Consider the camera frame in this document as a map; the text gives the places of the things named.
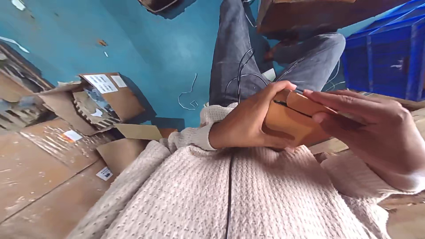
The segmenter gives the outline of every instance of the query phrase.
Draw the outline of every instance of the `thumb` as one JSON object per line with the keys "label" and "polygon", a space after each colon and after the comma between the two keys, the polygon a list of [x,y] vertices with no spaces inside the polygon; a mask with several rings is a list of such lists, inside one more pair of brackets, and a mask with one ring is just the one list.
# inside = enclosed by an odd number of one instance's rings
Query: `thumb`
{"label": "thumb", "polygon": [[351,119],[323,112],[313,115],[313,120],[320,124],[327,134],[343,142],[353,140],[357,135],[354,130],[359,127],[359,123]]}

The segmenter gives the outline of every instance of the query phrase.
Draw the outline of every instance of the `hand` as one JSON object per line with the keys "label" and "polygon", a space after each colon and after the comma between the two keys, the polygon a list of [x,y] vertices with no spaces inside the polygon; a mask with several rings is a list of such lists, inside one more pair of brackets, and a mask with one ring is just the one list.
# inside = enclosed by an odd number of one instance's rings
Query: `hand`
{"label": "hand", "polygon": [[393,100],[371,99],[351,91],[304,91],[304,95],[362,124],[317,113],[313,120],[344,142],[389,185],[401,190],[421,187],[425,176],[425,142],[410,112]]}
{"label": "hand", "polygon": [[286,148],[288,139],[265,134],[263,121],[270,102],[283,89],[295,90],[297,86],[289,81],[270,83],[266,88],[244,100],[222,121],[210,130],[209,141],[213,148],[227,147],[274,147]]}

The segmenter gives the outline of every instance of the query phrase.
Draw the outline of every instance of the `person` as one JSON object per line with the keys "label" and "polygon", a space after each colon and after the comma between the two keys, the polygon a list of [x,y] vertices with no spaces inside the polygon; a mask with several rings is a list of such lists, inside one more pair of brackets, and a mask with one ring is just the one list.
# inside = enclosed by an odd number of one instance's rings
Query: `person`
{"label": "person", "polygon": [[[332,33],[284,47],[291,55],[275,59],[292,61],[287,70],[267,86],[245,76],[238,104],[238,85],[226,86],[250,49],[248,26],[241,1],[223,0],[201,127],[151,141],[68,238],[389,238],[377,203],[425,188],[425,142],[395,101],[320,92],[344,44]],[[260,74],[253,59],[242,74]],[[353,127],[313,116],[349,151],[318,162],[306,146],[262,131],[276,93],[296,86],[362,119]]]}

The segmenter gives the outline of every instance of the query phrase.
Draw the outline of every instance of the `leg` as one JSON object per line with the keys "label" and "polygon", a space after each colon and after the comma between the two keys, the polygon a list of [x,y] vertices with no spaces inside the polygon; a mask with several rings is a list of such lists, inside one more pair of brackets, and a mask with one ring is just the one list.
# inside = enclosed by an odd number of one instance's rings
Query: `leg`
{"label": "leg", "polygon": [[278,48],[274,59],[290,65],[277,77],[299,88],[321,91],[345,48],[345,37],[339,33],[322,34],[301,44]]}
{"label": "leg", "polygon": [[[212,61],[210,81],[210,105],[228,106],[238,101],[238,84],[230,80],[238,76],[238,65],[251,48],[248,23],[241,0],[223,0],[220,7],[220,26]],[[244,67],[242,74],[261,75],[254,57]],[[253,76],[241,79],[241,100],[265,87],[263,81]]]}

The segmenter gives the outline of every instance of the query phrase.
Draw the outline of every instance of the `left hand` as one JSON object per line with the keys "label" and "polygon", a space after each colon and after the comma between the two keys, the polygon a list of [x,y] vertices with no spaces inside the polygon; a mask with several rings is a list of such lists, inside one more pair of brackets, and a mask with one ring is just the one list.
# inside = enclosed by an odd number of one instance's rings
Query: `left hand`
{"label": "left hand", "polygon": [[270,83],[266,88],[240,103],[222,121],[215,123],[208,136],[213,148],[273,147],[290,148],[291,141],[263,132],[263,121],[270,102],[283,90],[297,86],[287,80]]}

